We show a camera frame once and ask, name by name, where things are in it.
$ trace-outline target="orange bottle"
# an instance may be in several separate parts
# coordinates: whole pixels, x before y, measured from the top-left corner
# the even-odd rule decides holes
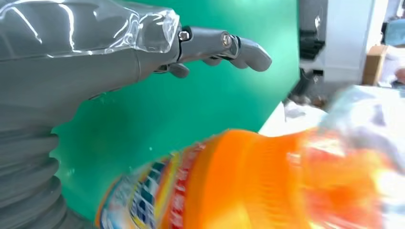
[[[115,183],[100,206],[105,229],[299,228],[291,152],[306,132],[265,137],[230,130],[145,165]]]
[[[100,206],[104,229],[382,228],[377,151],[311,131],[230,130],[121,177]]]

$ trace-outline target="bottle label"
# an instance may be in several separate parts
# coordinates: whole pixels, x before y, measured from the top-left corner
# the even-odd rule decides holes
[[[187,181],[204,148],[204,144],[197,144],[182,154],[171,154],[120,177],[100,205],[96,226],[158,229],[166,218],[165,225],[182,229]]]
[[[108,191],[96,217],[101,229],[155,229],[172,196],[180,154],[174,153],[122,176]]]

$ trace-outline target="plastic bottle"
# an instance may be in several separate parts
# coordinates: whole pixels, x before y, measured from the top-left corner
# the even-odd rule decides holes
[[[299,228],[288,157],[307,132],[230,130],[120,177],[96,218],[104,229]]]

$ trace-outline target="robotic finger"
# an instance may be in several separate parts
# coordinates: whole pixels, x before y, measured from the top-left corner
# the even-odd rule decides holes
[[[267,70],[272,60],[268,53],[256,42],[227,31],[186,26],[178,32],[179,55],[176,63],[162,65],[156,73],[170,72],[176,77],[187,76],[190,70],[182,63],[202,60],[209,66],[216,66],[222,60],[235,67],[252,68],[255,71]]]

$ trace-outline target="white cabinet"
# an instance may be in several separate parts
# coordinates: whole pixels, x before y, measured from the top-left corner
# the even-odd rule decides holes
[[[329,0],[326,45],[304,69],[324,71],[326,82],[359,83],[368,49],[380,36],[388,0]]]

